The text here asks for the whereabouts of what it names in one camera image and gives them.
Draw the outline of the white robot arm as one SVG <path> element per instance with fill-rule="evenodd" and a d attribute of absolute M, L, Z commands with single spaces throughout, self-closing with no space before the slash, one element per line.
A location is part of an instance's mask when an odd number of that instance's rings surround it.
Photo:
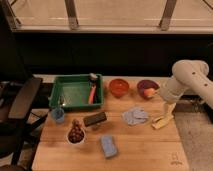
<path fill-rule="evenodd" d="M 213 109 L 213 81 L 207 75 L 209 66 L 202 60 L 179 60 L 172 66 L 172 76 L 161 85 L 159 94 L 164 100 L 164 117 L 172 111 L 188 89 L 199 95 Z"/>

